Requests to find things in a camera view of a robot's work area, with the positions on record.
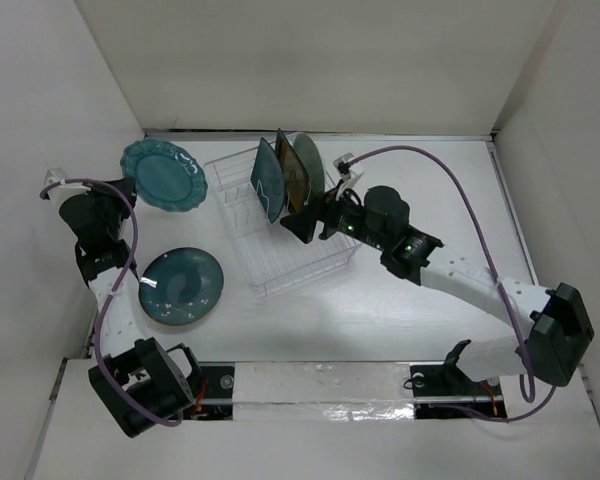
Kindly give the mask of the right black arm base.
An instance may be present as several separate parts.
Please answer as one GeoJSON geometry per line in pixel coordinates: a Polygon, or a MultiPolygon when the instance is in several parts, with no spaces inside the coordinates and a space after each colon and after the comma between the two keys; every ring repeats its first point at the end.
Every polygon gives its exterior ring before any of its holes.
{"type": "Polygon", "coordinates": [[[507,412],[499,381],[474,382],[457,367],[460,354],[470,344],[459,342],[442,363],[414,363],[403,381],[415,402],[418,420],[459,418],[506,419],[507,412]]]}

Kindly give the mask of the dark teal square plate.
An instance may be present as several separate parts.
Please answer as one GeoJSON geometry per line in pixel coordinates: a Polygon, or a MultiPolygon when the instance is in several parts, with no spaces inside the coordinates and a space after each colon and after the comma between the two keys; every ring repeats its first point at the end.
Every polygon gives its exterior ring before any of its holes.
{"type": "Polygon", "coordinates": [[[250,177],[252,187],[270,223],[275,223],[286,204],[285,178],[274,149],[261,138],[250,177]]]}

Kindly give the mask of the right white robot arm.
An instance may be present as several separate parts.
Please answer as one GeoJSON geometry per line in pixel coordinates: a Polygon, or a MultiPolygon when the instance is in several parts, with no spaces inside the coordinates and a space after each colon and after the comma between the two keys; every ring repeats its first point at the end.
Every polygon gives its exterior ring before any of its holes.
{"type": "Polygon", "coordinates": [[[463,340],[447,355],[442,381],[454,393],[477,382],[531,371],[565,387],[594,338],[580,291],[554,289],[493,275],[409,222],[410,207],[388,186],[358,202],[350,191],[330,190],[281,220],[300,241],[342,233],[380,251],[380,262],[399,279],[448,294],[513,328],[510,337],[463,340]]]}

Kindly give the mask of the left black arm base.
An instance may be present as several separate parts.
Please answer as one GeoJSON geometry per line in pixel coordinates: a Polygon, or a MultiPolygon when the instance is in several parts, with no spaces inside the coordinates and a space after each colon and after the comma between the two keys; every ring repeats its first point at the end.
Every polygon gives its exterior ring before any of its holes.
{"type": "Polygon", "coordinates": [[[184,410],[190,421],[222,421],[233,419],[235,364],[205,362],[201,364],[204,383],[195,391],[195,403],[184,410]]]}

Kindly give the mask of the scalloped teal round plate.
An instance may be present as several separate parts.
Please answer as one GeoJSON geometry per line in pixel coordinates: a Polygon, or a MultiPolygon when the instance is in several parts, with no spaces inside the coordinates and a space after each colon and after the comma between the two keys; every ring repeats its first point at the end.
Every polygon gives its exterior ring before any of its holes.
{"type": "Polygon", "coordinates": [[[124,177],[135,180],[141,199],[154,208],[184,213],[206,200],[204,170],[174,143],[155,138],[136,141],[124,149],[120,167],[124,177]]]}

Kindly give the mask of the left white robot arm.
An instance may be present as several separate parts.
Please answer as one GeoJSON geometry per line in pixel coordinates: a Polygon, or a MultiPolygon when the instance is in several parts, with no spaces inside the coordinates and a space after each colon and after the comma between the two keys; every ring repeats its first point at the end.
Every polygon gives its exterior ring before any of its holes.
{"type": "Polygon", "coordinates": [[[188,347],[177,345],[188,362],[176,364],[141,326],[134,180],[62,179],[45,194],[76,237],[76,263],[97,303],[91,387],[130,438],[156,425],[179,426],[203,373],[188,347]]]}

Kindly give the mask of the dark teal floral round plate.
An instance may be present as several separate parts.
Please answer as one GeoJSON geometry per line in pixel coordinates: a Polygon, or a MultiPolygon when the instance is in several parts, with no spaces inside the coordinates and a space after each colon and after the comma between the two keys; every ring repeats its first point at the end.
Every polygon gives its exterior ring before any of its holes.
{"type": "Polygon", "coordinates": [[[224,272],[209,252],[192,247],[167,251],[154,259],[139,281],[144,313],[169,327],[191,325],[209,314],[224,289],[224,272]]]}

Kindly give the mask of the black yellow square plate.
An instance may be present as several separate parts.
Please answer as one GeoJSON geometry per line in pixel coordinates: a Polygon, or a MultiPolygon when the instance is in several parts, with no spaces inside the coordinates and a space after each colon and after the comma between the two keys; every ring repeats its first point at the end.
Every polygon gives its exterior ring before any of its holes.
{"type": "Polygon", "coordinates": [[[300,211],[309,195],[309,176],[298,154],[287,136],[278,130],[276,133],[275,154],[281,166],[288,197],[290,214],[300,211]]]}

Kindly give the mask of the light green floral round plate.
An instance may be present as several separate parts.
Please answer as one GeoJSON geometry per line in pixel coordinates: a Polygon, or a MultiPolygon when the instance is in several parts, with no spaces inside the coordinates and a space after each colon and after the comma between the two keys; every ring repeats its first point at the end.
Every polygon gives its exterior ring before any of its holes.
{"type": "Polygon", "coordinates": [[[322,156],[313,141],[306,133],[299,133],[293,142],[293,148],[302,162],[310,184],[308,201],[313,201],[325,191],[325,172],[322,156]]]}

